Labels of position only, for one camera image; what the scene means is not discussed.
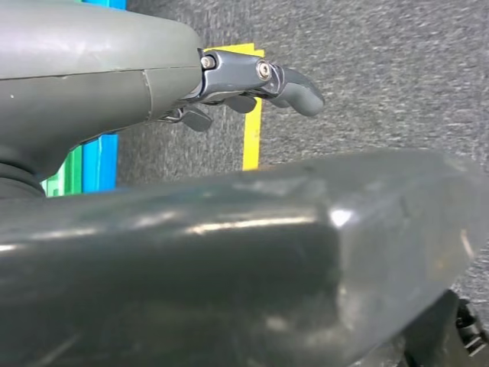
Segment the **metal bracket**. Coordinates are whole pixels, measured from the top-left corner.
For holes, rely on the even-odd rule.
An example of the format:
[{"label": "metal bracket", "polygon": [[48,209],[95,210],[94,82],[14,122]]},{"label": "metal bracket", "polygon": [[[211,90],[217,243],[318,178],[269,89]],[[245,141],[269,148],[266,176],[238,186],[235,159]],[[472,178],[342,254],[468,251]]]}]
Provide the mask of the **metal bracket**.
[{"label": "metal bracket", "polygon": [[[248,113],[254,109],[255,97],[258,97],[270,100],[278,107],[293,107],[306,116],[316,115],[324,107],[320,91],[301,73],[272,64],[262,57],[223,50],[199,52],[201,82],[180,102],[187,105],[224,104],[236,112]],[[188,112],[186,111],[186,108],[179,109],[162,120],[181,121],[198,131],[203,131],[204,126],[208,128],[211,124],[210,117],[195,108],[190,114],[192,123],[186,123],[185,116]]]}]

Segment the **black mechanical part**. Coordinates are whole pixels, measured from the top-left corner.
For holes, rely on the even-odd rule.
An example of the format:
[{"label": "black mechanical part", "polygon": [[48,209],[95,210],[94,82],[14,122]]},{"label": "black mechanical part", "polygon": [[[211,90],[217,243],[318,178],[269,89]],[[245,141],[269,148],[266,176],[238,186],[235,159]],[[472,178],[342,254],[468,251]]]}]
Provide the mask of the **black mechanical part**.
[{"label": "black mechanical part", "polygon": [[212,125],[212,119],[210,116],[194,106],[176,109],[158,121],[172,124],[183,122],[195,132],[205,132]]},{"label": "black mechanical part", "polygon": [[489,338],[472,305],[447,291],[404,333],[408,367],[487,367]]},{"label": "black mechanical part", "polygon": [[281,108],[293,107],[304,116],[315,116],[324,108],[321,93],[297,71],[272,65],[271,81],[258,90],[264,99]]},{"label": "black mechanical part", "polygon": [[235,96],[228,98],[224,103],[230,109],[239,113],[249,113],[257,106],[257,101],[250,96]]}]

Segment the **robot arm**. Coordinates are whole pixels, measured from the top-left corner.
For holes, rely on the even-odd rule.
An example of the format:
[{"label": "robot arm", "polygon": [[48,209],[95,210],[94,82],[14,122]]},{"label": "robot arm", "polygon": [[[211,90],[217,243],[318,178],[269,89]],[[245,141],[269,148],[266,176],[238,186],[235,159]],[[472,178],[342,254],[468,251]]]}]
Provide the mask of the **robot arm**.
[{"label": "robot arm", "polygon": [[[205,54],[193,30],[174,21],[71,2],[0,7],[0,164],[35,181],[104,132],[155,120],[208,128],[195,103],[248,112],[257,96],[303,115],[324,105],[299,73],[259,57]],[[7,169],[0,166],[0,177]]]}]

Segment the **green block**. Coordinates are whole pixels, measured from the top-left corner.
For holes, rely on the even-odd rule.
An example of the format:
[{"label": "green block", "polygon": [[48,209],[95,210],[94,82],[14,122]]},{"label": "green block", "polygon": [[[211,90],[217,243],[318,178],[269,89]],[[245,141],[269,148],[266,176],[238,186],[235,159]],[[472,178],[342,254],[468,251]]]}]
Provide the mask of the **green block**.
[{"label": "green block", "polygon": [[82,147],[71,151],[60,170],[41,183],[47,196],[75,195],[82,193]]}]

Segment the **gray carpet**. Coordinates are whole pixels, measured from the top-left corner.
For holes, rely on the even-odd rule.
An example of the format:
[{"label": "gray carpet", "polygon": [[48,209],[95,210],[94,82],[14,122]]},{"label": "gray carpet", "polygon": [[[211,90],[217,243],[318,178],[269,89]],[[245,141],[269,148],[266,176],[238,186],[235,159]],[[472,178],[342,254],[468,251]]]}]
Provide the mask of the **gray carpet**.
[{"label": "gray carpet", "polygon": [[[433,148],[489,170],[489,2],[484,0],[129,0],[192,26],[206,46],[254,42],[312,77],[315,119],[264,106],[263,164],[372,147]],[[208,133],[146,125],[121,135],[123,185],[238,170],[243,118],[214,109]],[[461,281],[489,327],[489,251]]]}]

